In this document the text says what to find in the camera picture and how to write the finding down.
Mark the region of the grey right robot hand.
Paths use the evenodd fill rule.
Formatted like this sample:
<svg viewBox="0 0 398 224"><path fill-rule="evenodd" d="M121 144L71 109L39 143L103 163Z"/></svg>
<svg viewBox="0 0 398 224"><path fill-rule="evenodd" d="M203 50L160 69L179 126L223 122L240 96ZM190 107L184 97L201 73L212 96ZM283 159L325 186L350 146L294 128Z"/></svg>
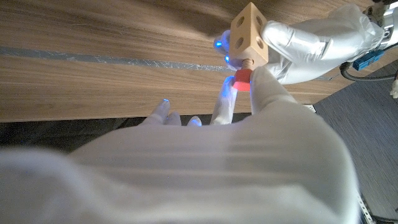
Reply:
<svg viewBox="0 0 398 224"><path fill-rule="evenodd" d="M356 223L358 181L339 135L264 67L233 123L231 78L210 125L161 101L143 123L70 154L1 150L2 223Z"/></svg>

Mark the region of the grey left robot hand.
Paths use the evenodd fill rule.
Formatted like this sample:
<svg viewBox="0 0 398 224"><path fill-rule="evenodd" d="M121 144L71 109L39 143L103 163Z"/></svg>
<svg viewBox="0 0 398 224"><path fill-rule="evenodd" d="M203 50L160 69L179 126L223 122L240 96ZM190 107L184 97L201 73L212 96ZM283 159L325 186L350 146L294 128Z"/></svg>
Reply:
<svg viewBox="0 0 398 224"><path fill-rule="evenodd" d="M355 4L291 26L269 21L259 33L269 47L264 68L283 85L307 82L352 62L376 49L384 35Z"/></svg>

